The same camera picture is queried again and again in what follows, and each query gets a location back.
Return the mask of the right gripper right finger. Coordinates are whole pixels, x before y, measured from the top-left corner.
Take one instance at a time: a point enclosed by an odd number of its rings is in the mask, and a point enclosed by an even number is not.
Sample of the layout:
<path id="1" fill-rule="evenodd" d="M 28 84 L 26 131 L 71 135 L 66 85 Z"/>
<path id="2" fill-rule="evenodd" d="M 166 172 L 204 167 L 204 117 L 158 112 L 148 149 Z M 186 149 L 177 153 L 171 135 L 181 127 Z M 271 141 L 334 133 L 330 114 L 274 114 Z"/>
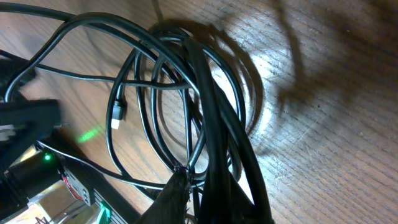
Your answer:
<path id="1" fill-rule="evenodd" d="M 274 224 L 272 215 L 257 213 L 255 205 L 249 200 L 239 184 L 230 177 L 229 189 L 231 198 L 220 201 L 218 195 L 210 193 L 210 187 L 205 184 L 198 214 L 199 223 L 246 223 Z"/>

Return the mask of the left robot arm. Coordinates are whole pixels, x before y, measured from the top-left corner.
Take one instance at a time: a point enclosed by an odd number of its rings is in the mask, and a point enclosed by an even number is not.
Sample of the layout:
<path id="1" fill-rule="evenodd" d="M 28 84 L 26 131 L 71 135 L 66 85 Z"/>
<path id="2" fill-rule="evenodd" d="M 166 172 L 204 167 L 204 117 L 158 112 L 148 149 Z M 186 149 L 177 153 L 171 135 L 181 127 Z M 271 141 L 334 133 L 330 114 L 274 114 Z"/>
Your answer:
<path id="1" fill-rule="evenodd" d="M 57 100 L 28 100 L 20 93 L 1 103 L 1 221 L 28 209 L 29 200 L 60 179 L 54 155 L 38 152 L 17 162 L 61 122 Z"/>

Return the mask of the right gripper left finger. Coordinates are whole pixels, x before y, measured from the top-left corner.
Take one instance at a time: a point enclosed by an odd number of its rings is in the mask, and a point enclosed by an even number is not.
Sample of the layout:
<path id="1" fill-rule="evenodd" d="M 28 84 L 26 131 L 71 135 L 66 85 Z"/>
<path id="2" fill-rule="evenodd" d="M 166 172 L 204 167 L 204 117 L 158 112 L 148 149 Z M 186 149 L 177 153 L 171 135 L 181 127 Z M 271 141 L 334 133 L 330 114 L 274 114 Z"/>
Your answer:
<path id="1" fill-rule="evenodd" d="M 154 203 L 135 224 L 183 224 L 189 198 L 190 182 L 187 170 L 176 170 Z"/>

